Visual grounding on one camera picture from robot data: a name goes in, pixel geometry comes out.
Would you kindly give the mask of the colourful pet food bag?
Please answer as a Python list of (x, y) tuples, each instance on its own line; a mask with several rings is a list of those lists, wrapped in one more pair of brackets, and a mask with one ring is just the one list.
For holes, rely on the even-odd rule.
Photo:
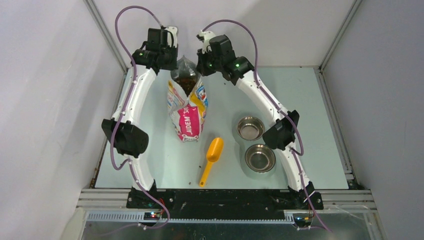
[[(206, 89), (196, 64), (183, 56), (177, 60), (177, 69), (170, 72), (167, 88), (167, 113), (178, 138), (184, 142), (197, 142), (203, 132), (209, 106)], [(197, 83), (186, 96), (178, 84), (179, 78), (196, 78)]]

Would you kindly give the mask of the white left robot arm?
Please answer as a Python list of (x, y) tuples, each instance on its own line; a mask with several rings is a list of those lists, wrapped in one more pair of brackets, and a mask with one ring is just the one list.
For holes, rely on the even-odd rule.
[(153, 208), (158, 194), (152, 190), (152, 176), (145, 151), (149, 135), (141, 128), (141, 113), (149, 90), (161, 70), (177, 68), (178, 28), (162, 26), (149, 28), (147, 40), (134, 52), (127, 51), (131, 67), (126, 76), (127, 86), (117, 109), (101, 128), (109, 141), (112, 166), (116, 170), (129, 165), (134, 188), (142, 191), (138, 201), (145, 208)]

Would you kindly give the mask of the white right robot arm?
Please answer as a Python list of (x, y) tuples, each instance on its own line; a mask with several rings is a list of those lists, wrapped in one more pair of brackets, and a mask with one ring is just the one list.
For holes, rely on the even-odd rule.
[(221, 73), (265, 115), (263, 122), (269, 127), (262, 134), (262, 139), (280, 157), (288, 187), (295, 191), (290, 196), (291, 204), (297, 209), (304, 209), (316, 190), (300, 161), (304, 145), (298, 130), (299, 113), (288, 110), (277, 100), (260, 79), (253, 64), (244, 56), (236, 56), (226, 35), (201, 31), (196, 37), (202, 43), (197, 51), (197, 71), (202, 76)]

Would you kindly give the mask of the yellow plastic scoop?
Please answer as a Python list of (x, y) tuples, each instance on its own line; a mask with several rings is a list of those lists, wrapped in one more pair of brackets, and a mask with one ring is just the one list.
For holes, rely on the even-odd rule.
[(206, 152), (206, 156), (205, 156), (206, 165), (199, 181), (199, 186), (201, 188), (206, 186), (211, 169), (214, 163), (216, 163), (220, 159), (223, 148), (224, 148), (224, 140), (221, 137), (214, 138), (212, 142), (210, 143), (209, 148)]

